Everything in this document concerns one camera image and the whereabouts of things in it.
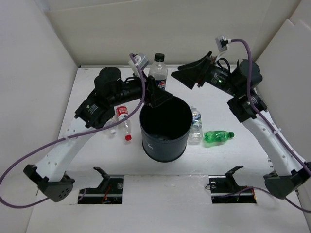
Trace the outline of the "clear bottle red label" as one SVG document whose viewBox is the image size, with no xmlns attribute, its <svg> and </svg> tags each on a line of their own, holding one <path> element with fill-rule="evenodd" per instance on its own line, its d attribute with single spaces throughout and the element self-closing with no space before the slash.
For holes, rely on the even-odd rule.
<svg viewBox="0 0 311 233">
<path fill-rule="evenodd" d="M 121 121 L 128 117 L 128 110 L 126 106 L 119 106 L 116 108 L 117 118 L 118 121 Z M 122 123 L 119 124 L 119 128 L 122 130 L 122 133 L 124 134 L 124 139 L 126 141 L 131 141 L 131 122 L 130 120 L 125 120 Z"/>
</svg>

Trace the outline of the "green plastic bottle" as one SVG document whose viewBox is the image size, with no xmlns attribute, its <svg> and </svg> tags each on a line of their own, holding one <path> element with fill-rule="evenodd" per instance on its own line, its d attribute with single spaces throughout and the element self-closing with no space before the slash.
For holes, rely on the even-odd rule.
<svg viewBox="0 0 311 233">
<path fill-rule="evenodd" d="M 234 138 L 235 134 L 228 131 L 208 131 L 204 133 L 204 142 L 209 145 L 223 144 L 229 139 Z"/>
</svg>

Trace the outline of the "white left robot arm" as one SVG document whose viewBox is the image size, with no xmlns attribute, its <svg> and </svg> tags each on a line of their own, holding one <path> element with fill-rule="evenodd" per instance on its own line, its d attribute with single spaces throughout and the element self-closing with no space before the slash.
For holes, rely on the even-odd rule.
<svg viewBox="0 0 311 233">
<path fill-rule="evenodd" d="M 94 80 L 94 90 L 78 107 L 64 137 L 35 165 L 24 168 L 25 175 L 37 184 L 49 199 L 59 202 L 71 191 L 84 188 L 104 192 L 109 175 L 100 167 L 89 171 L 73 172 L 68 167 L 85 143 L 115 115 L 115 106 L 140 99 L 156 108 L 173 98 L 157 87 L 154 78 L 130 77 L 123 81 L 116 67 L 105 67 Z"/>
</svg>

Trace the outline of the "clear bottle blue orange label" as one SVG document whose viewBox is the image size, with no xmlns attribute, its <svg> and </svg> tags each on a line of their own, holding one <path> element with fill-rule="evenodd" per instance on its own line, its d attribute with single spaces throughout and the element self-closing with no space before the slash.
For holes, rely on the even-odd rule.
<svg viewBox="0 0 311 233">
<path fill-rule="evenodd" d="M 114 137 L 117 133 L 117 127 L 112 125 L 117 122 L 118 122 L 117 115 L 114 115 L 112 118 L 110 118 L 110 120 L 106 122 L 106 124 L 104 125 L 104 127 L 109 127 L 109 129 L 104 131 L 104 134 L 110 137 Z"/>
</svg>

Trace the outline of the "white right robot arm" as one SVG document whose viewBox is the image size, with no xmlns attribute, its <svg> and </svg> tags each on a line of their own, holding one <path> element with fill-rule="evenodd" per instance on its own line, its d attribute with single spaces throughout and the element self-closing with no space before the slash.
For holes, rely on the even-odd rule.
<svg viewBox="0 0 311 233">
<path fill-rule="evenodd" d="M 189 89 L 208 83 L 232 96 L 227 102 L 230 111 L 257 139 L 272 165 L 272 171 L 261 172 L 259 180 L 270 194 L 283 200 L 311 177 L 311 164 L 294 152 L 254 91 L 262 75 L 252 58 L 237 62 L 233 71 L 218 67 L 218 61 L 209 52 L 198 61 L 179 66 L 172 77 Z"/>
</svg>

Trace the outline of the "Pepsi bottle black cap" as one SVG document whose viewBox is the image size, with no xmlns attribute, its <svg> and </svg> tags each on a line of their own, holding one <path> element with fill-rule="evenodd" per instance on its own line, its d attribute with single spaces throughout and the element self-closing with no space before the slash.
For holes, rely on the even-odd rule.
<svg viewBox="0 0 311 233">
<path fill-rule="evenodd" d="M 168 68 L 164 63 L 165 55 L 163 53 L 156 53 L 154 55 L 154 61 L 149 69 L 149 76 L 155 79 L 157 86 L 165 90 L 166 80 L 168 76 Z"/>
</svg>

